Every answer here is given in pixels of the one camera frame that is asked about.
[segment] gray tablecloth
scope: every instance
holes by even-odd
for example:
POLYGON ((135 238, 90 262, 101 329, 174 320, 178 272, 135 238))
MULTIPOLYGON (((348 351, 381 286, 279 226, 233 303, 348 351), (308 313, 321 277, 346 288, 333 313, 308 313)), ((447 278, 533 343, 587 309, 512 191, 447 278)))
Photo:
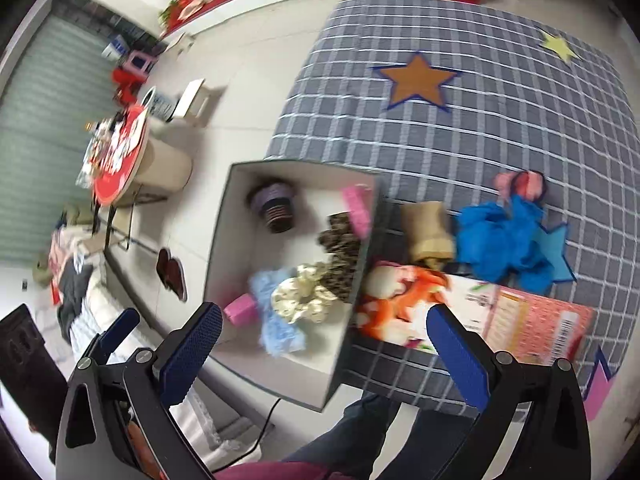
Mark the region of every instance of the gray tablecloth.
MULTIPOLYGON (((499 171, 542 171, 544 223, 568 222, 577 276, 551 295, 596 310, 576 362, 584 388, 597 346, 617 369, 636 322, 638 151, 620 76, 583 41, 470 4, 347 0, 302 67, 268 156, 379 171, 388 183, 381 252, 400 262, 402 202, 444 200, 459 211, 495 201, 499 171), (564 36, 580 59, 565 64, 543 49, 540 29, 564 36), (416 51, 463 72, 444 85, 449 112, 419 100, 386 110, 391 82, 372 67, 406 63, 416 51)), ((404 402, 475 413, 437 356, 357 336, 343 372, 344 382, 404 402)))

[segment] gold scrunchie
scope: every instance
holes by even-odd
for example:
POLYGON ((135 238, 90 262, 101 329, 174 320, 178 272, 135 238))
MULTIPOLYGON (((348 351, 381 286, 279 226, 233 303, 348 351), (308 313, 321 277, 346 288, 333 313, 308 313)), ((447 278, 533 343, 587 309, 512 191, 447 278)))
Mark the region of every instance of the gold scrunchie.
POLYGON ((329 307, 338 298, 325 286, 320 278, 326 273, 326 264, 299 265, 295 278, 284 280, 271 295, 271 306, 287 323, 305 318, 322 323, 329 314, 329 307))

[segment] orange star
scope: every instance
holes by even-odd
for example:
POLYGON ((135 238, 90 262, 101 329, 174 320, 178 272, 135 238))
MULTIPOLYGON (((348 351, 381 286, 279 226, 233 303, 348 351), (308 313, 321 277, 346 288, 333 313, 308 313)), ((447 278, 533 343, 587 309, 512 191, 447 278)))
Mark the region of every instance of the orange star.
POLYGON ((432 68, 420 52, 416 52, 406 65, 377 66, 374 70, 394 82, 387 109, 418 98, 446 110, 440 86, 460 74, 455 70, 432 68))

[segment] jeans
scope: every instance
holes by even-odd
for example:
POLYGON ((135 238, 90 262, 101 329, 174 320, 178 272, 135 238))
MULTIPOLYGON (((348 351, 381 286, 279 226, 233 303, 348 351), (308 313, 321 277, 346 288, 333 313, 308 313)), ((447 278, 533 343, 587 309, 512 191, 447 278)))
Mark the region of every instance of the jeans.
MULTIPOLYGON (((297 450, 284 462, 325 466, 354 480, 369 480, 373 463, 385 442, 386 430, 396 418, 400 402, 363 394, 347 406, 342 419, 327 433, 297 450)), ((473 419, 420 410, 400 453, 378 480, 430 480, 453 455, 469 432, 473 419)))

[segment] white floor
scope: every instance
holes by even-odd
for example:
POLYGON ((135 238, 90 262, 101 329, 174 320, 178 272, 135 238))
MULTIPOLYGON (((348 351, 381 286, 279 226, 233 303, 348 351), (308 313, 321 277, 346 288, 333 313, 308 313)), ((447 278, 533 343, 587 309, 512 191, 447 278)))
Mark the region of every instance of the white floor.
MULTIPOLYGON (((150 84, 167 93, 179 94, 194 78, 205 77, 207 85, 221 96, 206 128, 195 130, 167 126, 157 134, 167 143, 194 158, 194 169, 186 188, 167 203, 139 206, 133 219, 133 236, 159 248, 168 246, 180 258, 187 281, 186 304, 159 286, 155 258, 133 245, 113 254, 144 301, 158 326, 172 330, 181 326, 199 306, 204 290, 212 233, 226 172, 232 162, 263 158, 290 86, 314 43, 324 20, 341 0, 290 0, 249 12, 196 38, 188 53, 178 59, 161 57, 150 84)), ((489 6, 548 23, 593 44, 609 54, 621 73, 632 108, 640 112, 640 74, 623 42, 617 37, 616 20, 594 0, 486 0, 489 6)), ((635 413, 640 402, 640 380, 627 370, 640 369, 640 335, 634 333, 625 364, 611 400, 603 409, 604 422, 592 426, 594 478, 602 478, 618 459, 628 424, 623 419, 635 413)), ((244 383, 220 368, 220 380, 266 413, 273 397, 244 383)), ((315 413, 287 402, 274 412, 276 430, 265 439, 264 457, 277 460, 328 430, 339 419, 347 403, 360 396, 356 388, 342 386, 323 413, 315 413)), ((403 406, 388 433, 376 462, 375 478, 406 440, 416 408, 403 406)), ((506 440, 512 446, 520 426, 515 424, 506 440)), ((510 453, 494 462, 492 478, 510 453)))

